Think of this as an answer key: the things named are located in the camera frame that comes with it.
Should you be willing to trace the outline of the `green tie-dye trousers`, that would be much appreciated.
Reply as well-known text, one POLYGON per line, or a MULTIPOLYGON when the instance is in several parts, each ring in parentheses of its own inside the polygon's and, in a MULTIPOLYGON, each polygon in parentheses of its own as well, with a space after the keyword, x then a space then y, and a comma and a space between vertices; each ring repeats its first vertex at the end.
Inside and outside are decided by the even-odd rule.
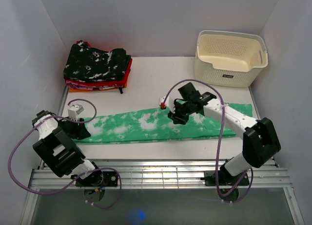
POLYGON ((187 124, 173 124, 167 110, 151 108, 98 116, 85 124, 90 137, 84 144, 126 144, 197 139, 216 139, 221 124, 201 114, 191 114, 187 124))

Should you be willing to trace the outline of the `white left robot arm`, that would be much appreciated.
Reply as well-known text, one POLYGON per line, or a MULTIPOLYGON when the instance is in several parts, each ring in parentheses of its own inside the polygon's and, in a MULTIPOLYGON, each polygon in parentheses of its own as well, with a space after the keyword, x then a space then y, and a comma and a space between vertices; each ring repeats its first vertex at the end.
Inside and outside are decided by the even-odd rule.
POLYGON ((39 140, 33 144, 34 151, 45 164, 58 176, 77 176, 84 186, 98 186, 103 181, 103 173, 98 166, 86 159, 85 154, 74 142, 89 138, 84 119, 74 119, 70 116, 57 119, 54 113, 42 110, 32 120, 33 127, 37 127, 39 140))

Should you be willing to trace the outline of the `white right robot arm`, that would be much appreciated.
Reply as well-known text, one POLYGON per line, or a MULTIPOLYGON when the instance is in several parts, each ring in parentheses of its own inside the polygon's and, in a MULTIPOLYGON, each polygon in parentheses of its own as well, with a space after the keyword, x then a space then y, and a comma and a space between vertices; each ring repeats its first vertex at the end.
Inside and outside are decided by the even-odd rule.
POLYGON ((226 161, 214 174, 215 180, 226 185, 245 175, 250 168, 260 168, 281 150, 274 125, 268 118, 256 119, 226 105, 219 93, 200 93, 187 79, 179 88, 181 99, 165 95, 159 100, 161 109, 169 109, 174 124, 185 125, 189 116, 199 113, 232 130, 243 141, 242 152, 226 161))

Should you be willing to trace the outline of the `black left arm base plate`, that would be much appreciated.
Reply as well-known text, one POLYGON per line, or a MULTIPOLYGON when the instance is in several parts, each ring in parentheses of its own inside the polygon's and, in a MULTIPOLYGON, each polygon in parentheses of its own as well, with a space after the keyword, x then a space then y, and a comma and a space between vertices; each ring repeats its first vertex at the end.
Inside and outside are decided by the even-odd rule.
POLYGON ((114 171, 96 171, 84 179, 76 180, 76 187, 116 187, 118 175, 114 171))

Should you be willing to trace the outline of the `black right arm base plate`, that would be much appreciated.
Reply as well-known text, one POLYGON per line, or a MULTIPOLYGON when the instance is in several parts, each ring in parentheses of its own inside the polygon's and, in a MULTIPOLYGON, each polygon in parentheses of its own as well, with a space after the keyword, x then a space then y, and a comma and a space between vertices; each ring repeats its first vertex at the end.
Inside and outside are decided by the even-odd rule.
MULTIPOLYGON (((218 181, 220 186, 233 186, 237 183, 240 177, 243 176, 241 181, 238 183, 239 186, 248 186, 250 184, 247 174, 240 173, 236 176, 223 173, 221 170, 218 171, 218 181)), ((205 186, 216 186, 216 173, 213 170, 204 171, 204 177, 200 178, 205 182, 205 186)))

